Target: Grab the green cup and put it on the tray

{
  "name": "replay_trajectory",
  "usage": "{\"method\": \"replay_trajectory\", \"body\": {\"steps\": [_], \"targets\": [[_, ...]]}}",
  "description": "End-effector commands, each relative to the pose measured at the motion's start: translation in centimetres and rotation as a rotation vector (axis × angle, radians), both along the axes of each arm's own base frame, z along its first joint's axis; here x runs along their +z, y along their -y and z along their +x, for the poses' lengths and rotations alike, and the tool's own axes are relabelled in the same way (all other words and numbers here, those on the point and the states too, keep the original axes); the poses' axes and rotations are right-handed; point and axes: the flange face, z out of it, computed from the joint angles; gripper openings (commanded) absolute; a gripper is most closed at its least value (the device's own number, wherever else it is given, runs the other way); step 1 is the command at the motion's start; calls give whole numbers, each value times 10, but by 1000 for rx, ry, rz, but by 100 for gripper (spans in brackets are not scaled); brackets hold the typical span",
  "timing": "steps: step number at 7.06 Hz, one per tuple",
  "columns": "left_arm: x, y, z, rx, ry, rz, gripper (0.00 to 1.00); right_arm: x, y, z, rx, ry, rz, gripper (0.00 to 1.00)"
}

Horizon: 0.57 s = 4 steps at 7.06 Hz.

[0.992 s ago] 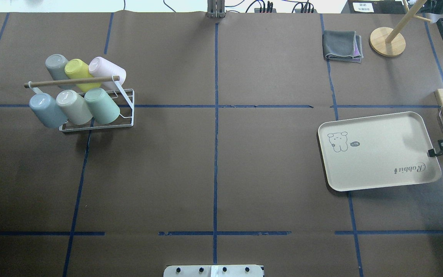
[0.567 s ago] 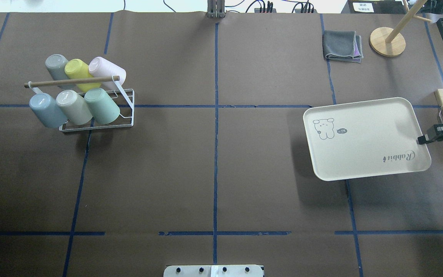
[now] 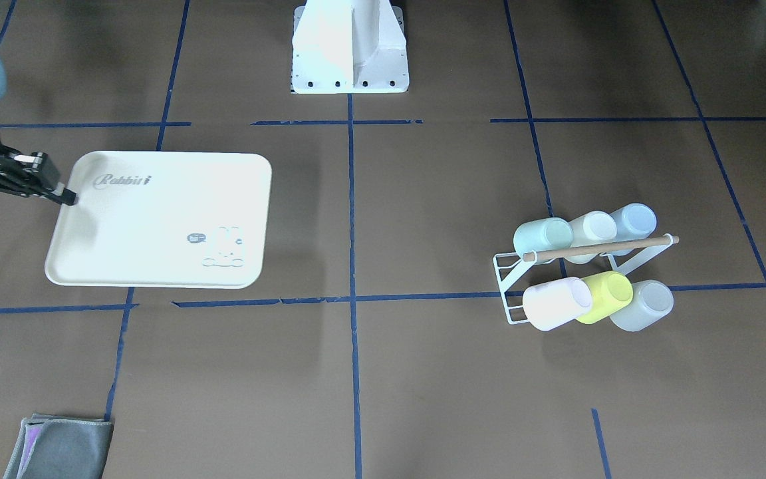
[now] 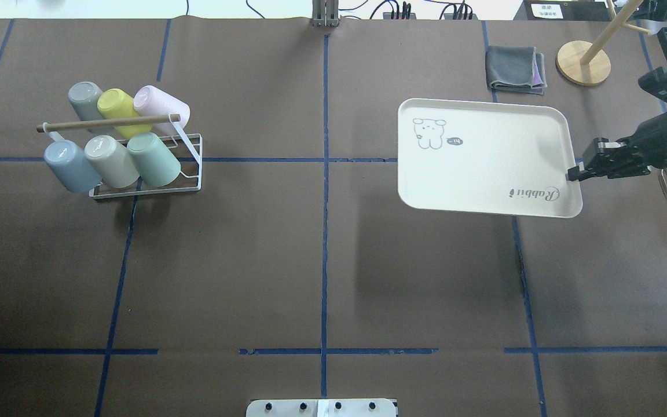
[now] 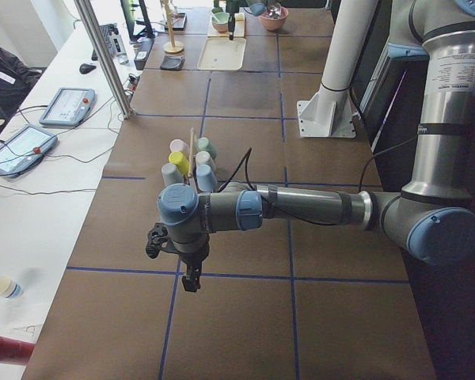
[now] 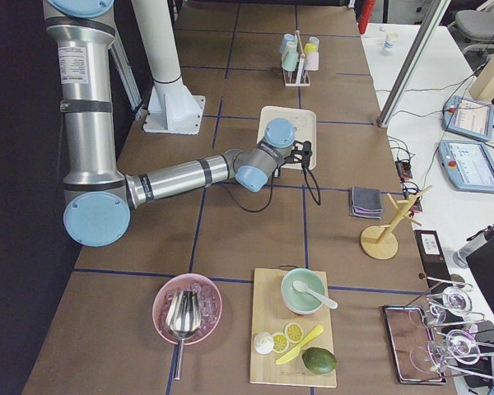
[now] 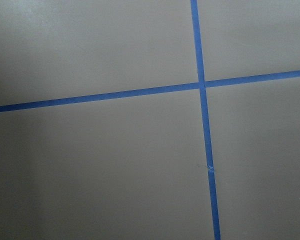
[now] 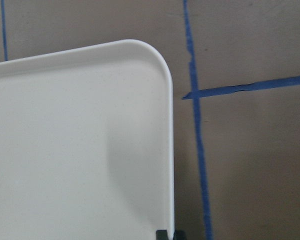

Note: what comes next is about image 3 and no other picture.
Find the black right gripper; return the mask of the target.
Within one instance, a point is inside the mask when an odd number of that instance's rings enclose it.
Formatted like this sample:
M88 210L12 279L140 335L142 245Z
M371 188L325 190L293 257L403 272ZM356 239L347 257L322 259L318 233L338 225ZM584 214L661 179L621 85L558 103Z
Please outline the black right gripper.
M0 193L44 197L56 204L75 206L77 194L62 189L60 178L58 168L44 152L0 154Z

